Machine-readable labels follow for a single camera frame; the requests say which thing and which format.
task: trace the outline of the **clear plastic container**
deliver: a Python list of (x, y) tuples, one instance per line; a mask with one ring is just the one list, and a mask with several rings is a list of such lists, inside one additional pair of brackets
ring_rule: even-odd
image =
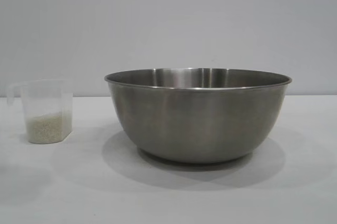
[(14, 102), (19, 89), (23, 104), (28, 141), (55, 143), (72, 131), (73, 92), (64, 79), (38, 80), (12, 84), (7, 88), (7, 103)]

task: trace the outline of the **gray wall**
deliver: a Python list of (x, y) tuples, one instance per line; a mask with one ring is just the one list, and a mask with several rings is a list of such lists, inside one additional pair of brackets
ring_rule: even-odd
[(336, 0), (0, 0), (0, 95), (10, 82), (151, 67), (284, 73), (288, 94), (337, 94)]

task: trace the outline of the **stainless steel bowl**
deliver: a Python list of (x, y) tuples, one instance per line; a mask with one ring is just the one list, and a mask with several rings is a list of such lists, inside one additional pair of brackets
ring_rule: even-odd
[(249, 70), (150, 69), (107, 75), (121, 125), (142, 150), (187, 163), (246, 155), (273, 128), (287, 76)]

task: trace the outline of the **white tabletop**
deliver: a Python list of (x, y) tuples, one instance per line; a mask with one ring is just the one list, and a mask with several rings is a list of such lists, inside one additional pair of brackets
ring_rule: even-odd
[(239, 161), (179, 167), (137, 151), (110, 98), (75, 98), (66, 141), (25, 139), (0, 100), (0, 223), (336, 223), (337, 96), (287, 96)]

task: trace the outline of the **uncooked rice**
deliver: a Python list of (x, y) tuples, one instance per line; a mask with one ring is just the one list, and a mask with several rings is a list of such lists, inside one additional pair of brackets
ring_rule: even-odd
[(31, 143), (60, 142), (72, 131), (72, 114), (59, 112), (30, 118), (26, 122), (26, 127)]

